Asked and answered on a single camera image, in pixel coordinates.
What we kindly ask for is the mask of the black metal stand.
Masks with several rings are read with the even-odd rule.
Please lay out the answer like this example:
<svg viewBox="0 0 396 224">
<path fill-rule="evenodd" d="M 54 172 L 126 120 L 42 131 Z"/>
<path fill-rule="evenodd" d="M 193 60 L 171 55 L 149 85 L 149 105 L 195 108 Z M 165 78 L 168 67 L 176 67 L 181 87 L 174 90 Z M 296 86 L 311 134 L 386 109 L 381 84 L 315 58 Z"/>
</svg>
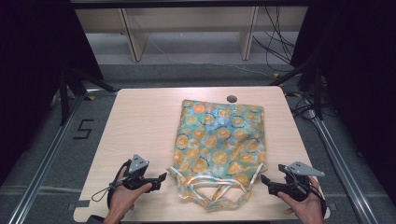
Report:
<svg viewBox="0 0 396 224">
<path fill-rule="evenodd" d="M 75 96 L 84 96 L 87 92 L 82 84 L 82 80 L 88 80 L 92 84 L 110 92 L 116 92 L 118 89 L 106 84 L 102 79 L 90 76 L 89 74 L 77 68 L 65 68 L 59 75 L 59 91 L 62 105 L 62 121 L 64 125 L 70 117 L 68 91 L 74 93 Z"/>
<path fill-rule="evenodd" d="M 310 88 L 314 90 L 314 103 L 312 104 L 315 115 L 323 120 L 321 112 L 321 74 L 318 68 L 318 61 L 316 59 L 309 59 L 305 63 L 297 66 L 283 77 L 276 79 L 270 83 L 270 86 L 278 86 L 287 80 L 301 74 L 300 80 L 297 84 L 299 91 L 309 91 Z"/>
</svg>

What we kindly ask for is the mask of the orange print teal tote bag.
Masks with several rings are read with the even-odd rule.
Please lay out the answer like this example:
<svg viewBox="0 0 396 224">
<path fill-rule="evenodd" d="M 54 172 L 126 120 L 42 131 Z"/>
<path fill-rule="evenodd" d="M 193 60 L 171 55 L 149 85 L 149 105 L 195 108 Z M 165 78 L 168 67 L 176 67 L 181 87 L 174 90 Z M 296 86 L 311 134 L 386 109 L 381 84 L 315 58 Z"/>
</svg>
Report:
<svg viewBox="0 0 396 224">
<path fill-rule="evenodd" d="M 185 99 L 168 172 L 178 195 L 207 211 L 237 209 L 266 170 L 264 108 Z"/>
</svg>

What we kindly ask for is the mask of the black curtain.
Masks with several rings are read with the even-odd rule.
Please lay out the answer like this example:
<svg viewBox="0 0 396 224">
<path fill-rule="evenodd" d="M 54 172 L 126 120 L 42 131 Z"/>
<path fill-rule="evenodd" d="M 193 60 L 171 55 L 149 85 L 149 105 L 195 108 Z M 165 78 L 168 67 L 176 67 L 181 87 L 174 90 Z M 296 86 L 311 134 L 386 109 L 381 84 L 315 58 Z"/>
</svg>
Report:
<svg viewBox="0 0 396 224">
<path fill-rule="evenodd" d="M 103 77 L 71 0 L 0 0 L 0 185 L 68 68 Z"/>
<path fill-rule="evenodd" d="M 396 0 L 313 0 L 291 64 L 319 54 L 332 103 L 379 183 L 396 205 Z"/>
</svg>

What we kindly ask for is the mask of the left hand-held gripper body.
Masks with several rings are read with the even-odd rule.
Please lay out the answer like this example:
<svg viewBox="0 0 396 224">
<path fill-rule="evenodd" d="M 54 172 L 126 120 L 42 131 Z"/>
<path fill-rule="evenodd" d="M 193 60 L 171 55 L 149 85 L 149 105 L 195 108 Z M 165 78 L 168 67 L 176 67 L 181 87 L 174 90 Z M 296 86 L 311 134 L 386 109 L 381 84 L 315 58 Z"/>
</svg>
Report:
<svg viewBox="0 0 396 224">
<path fill-rule="evenodd" d="M 124 172 L 122 185 L 130 190 L 139 189 L 147 183 L 151 178 L 145 178 L 144 174 L 149 167 L 149 161 L 144 160 L 139 155 L 134 154 L 133 157 L 126 162 L 127 169 Z"/>
</svg>

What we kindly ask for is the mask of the aluminium floor rail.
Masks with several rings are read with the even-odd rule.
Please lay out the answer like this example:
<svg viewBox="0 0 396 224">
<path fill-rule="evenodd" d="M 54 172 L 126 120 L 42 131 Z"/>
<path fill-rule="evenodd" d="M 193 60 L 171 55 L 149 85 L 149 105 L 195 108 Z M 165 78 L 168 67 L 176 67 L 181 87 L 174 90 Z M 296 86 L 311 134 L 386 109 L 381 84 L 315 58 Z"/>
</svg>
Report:
<svg viewBox="0 0 396 224">
<path fill-rule="evenodd" d="M 364 196 L 363 191 L 358 186 L 353 174 L 350 172 L 346 161 L 343 159 L 337 145 L 334 143 L 324 121 L 319 118 L 319 115 L 313 109 L 309 110 L 309 115 L 318 129 L 319 135 L 324 141 L 332 167 L 341 181 L 346 192 L 346 196 L 351 201 L 354 210 L 357 213 L 360 224 L 379 224 L 369 201 Z"/>
<path fill-rule="evenodd" d="M 36 195 L 39 192 L 40 186 L 42 185 L 45 177 L 47 176 L 47 173 L 49 172 L 49 169 L 53 164 L 54 158 L 58 153 L 62 142 L 64 141 L 64 137 L 69 130 L 70 123 L 72 122 L 73 117 L 75 116 L 79 106 L 83 102 L 83 99 L 83 96 L 76 96 L 75 100 L 71 103 L 69 115 L 60 125 L 60 128 L 58 129 L 54 139 L 49 145 L 49 148 L 43 160 L 40 162 L 33 179 L 31 180 L 26 190 L 23 192 L 22 197 L 18 205 L 14 209 L 7 224 L 23 224 L 33 205 Z"/>
</svg>

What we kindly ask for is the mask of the person's left hand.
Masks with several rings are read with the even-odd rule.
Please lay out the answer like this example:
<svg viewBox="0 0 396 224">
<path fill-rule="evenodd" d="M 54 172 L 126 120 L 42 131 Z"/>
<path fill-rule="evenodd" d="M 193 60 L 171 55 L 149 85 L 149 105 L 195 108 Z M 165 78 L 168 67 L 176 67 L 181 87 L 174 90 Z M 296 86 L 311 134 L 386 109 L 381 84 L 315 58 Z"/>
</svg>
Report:
<svg viewBox="0 0 396 224">
<path fill-rule="evenodd" d="M 119 217 L 120 221 L 122 221 L 129 211 L 134 210 L 134 203 L 138 197 L 146 193 L 150 188 L 150 183 L 135 190 L 129 190 L 123 185 L 116 187 L 110 201 L 107 216 Z"/>
</svg>

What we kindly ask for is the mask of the person's right hand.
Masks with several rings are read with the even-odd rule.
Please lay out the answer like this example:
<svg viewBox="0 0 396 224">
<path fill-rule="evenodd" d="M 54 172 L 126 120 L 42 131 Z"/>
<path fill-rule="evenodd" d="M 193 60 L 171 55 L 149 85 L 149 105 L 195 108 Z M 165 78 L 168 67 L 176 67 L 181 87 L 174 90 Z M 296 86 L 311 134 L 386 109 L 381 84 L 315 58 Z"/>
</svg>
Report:
<svg viewBox="0 0 396 224">
<path fill-rule="evenodd" d="M 318 192 L 319 184 L 312 176 L 309 176 L 308 179 L 311 184 L 311 192 L 304 201 L 297 202 L 281 191 L 277 196 L 289 206 L 284 211 L 286 215 L 294 214 L 303 224 L 325 224 L 321 210 L 321 199 L 315 194 L 315 192 Z"/>
</svg>

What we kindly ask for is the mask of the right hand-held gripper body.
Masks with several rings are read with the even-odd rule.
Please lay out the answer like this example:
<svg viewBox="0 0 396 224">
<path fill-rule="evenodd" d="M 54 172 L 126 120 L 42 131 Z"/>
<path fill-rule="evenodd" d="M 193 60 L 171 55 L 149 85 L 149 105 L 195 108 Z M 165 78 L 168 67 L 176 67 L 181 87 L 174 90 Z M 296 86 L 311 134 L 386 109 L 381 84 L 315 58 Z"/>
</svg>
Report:
<svg viewBox="0 0 396 224">
<path fill-rule="evenodd" d="M 301 161 L 295 161 L 290 165 L 279 164 L 278 170 L 286 175 L 286 183 L 280 187 L 280 190 L 298 202 L 304 201 L 308 197 L 310 192 L 309 176 L 325 176 L 323 172 Z"/>
</svg>

